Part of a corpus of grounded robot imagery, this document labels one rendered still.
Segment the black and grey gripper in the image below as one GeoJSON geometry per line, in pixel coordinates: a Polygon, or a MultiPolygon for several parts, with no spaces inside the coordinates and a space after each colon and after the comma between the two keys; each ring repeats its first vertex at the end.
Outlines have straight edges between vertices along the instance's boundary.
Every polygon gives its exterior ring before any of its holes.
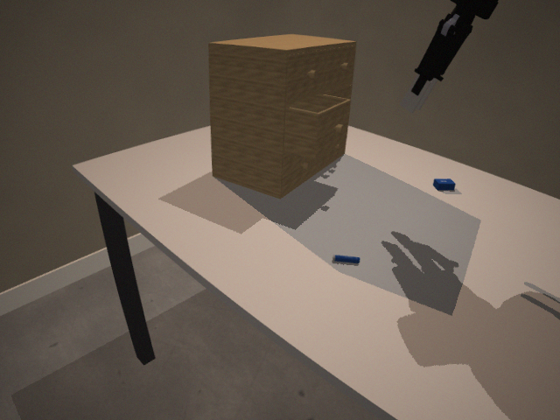
{"type": "Polygon", "coordinates": [[[451,14],[449,13],[444,20],[439,22],[437,31],[421,63],[415,69],[416,78],[400,103],[411,114],[416,108],[419,110],[424,105],[437,81],[442,81],[443,77],[440,75],[445,73],[459,48],[472,32],[471,24],[475,15],[489,19],[499,0],[451,1],[456,4],[456,7],[451,14]]]}

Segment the brown wooden chest of drawers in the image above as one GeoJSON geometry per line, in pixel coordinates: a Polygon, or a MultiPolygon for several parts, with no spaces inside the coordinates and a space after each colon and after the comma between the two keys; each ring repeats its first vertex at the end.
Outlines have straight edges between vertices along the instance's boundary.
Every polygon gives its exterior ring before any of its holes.
{"type": "Polygon", "coordinates": [[[353,85],[356,42],[287,34],[208,43],[213,177],[281,199],[286,106],[353,85]],[[328,47],[354,46],[352,80],[325,89],[328,47]],[[323,90],[286,102],[289,53],[325,49],[323,90]]]}

